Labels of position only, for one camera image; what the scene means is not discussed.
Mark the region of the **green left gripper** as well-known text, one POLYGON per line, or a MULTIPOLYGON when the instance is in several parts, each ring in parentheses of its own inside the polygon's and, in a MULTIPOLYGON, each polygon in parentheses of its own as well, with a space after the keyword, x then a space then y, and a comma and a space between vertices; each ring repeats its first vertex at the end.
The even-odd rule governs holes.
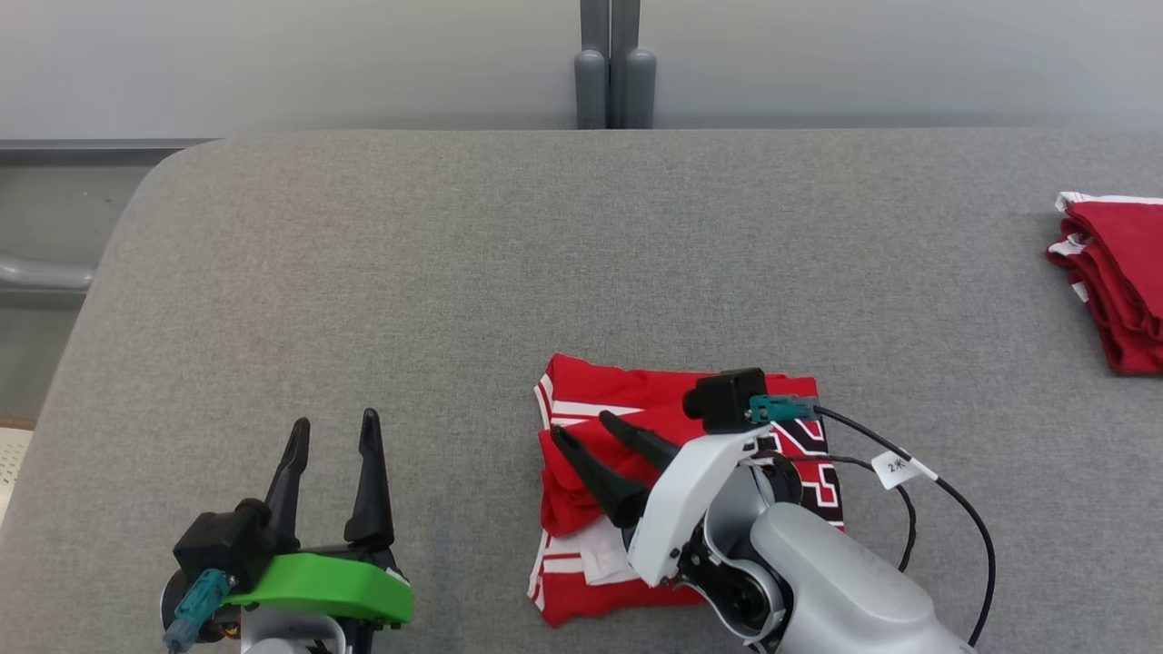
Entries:
MULTIPOLYGON (((299 550, 295 536, 300 479, 309 460, 311 422, 299 418, 274 468, 265 504, 274 550, 299 550)), ((163 644, 373 644, 381 630, 399 630, 414 616, 409 580, 388 549, 395 531, 383 455, 381 417, 363 412, 361 479, 343 536, 356 553, 280 554, 262 561, 257 576, 213 564, 181 571, 160 599, 163 644)))

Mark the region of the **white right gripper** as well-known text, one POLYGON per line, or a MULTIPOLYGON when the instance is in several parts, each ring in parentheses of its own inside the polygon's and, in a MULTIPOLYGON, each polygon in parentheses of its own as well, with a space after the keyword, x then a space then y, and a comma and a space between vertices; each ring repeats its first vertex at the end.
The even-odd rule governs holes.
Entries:
POLYGON ((628 559, 648 584, 798 590, 805 529, 782 425, 676 445, 611 411, 600 425, 550 426, 550 529, 606 518, 634 529, 628 559), (648 496, 635 465, 661 472, 648 496))

